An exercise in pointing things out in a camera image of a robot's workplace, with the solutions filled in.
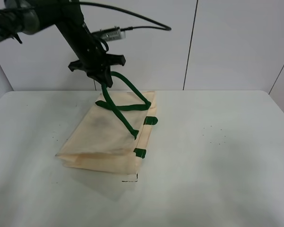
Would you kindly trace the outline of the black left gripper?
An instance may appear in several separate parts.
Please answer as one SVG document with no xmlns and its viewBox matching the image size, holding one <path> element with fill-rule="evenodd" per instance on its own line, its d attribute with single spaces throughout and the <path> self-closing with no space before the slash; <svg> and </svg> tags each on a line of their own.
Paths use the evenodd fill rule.
<svg viewBox="0 0 284 227">
<path fill-rule="evenodd" d="M 78 57 L 78 60 L 69 64 L 71 71 L 81 70 L 98 83 L 112 87 L 111 66 L 124 66 L 123 55 L 108 54 L 102 47 L 101 40 L 88 35 L 70 35 L 68 44 Z"/>
</svg>

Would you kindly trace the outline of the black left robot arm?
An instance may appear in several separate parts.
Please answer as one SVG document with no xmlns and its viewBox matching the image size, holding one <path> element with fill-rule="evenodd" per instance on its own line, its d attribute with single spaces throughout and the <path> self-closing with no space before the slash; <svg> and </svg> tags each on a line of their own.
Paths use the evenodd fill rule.
<svg viewBox="0 0 284 227">
<path fill-rule="evenodd" d="M 77 0 L 6 0 L 0 9 L 0 42 L 19 33 L 33 35 L 56 26 L 78 57 L 70 71 L 80 70 L 101 85 L 112 87 L 111 66 L 125 65 L 123 55 L 108 54 L 107 42 L 91 33 Z"/>
</svg>

